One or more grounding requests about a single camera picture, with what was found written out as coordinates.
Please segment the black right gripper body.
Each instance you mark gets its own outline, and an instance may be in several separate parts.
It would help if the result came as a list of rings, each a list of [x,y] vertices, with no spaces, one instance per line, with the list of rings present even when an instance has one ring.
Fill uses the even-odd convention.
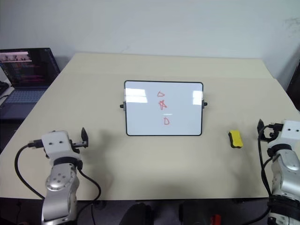
[[[267,128],[271,129],[268,137],[266,137],[264,134],[264,131]],[[267,142],[267,143],[274,141],[279,136],[279,132],[281,132],[282,129],[283,129],[282,123],[275,123],[275,124],[269,124],[269,125],[263,126],[261,129],[261,141]]]

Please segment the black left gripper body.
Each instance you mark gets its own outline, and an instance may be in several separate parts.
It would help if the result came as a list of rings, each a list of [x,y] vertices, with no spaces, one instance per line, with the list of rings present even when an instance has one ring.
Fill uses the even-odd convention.
[[[81,147],[82,143],[81,142],[73,142],[71,139],[69,140],[69,142],[70,142],[72,151],[77,153],[77,154],[80,154],[79,147]]]

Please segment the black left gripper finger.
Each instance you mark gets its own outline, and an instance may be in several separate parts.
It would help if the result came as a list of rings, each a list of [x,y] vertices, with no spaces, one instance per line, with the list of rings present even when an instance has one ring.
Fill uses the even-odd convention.
[[[87,148],[89,146],[89,138],[85,128],[82,128],[81,130],[81,138],[82,138],[81,141],[82,147]]]

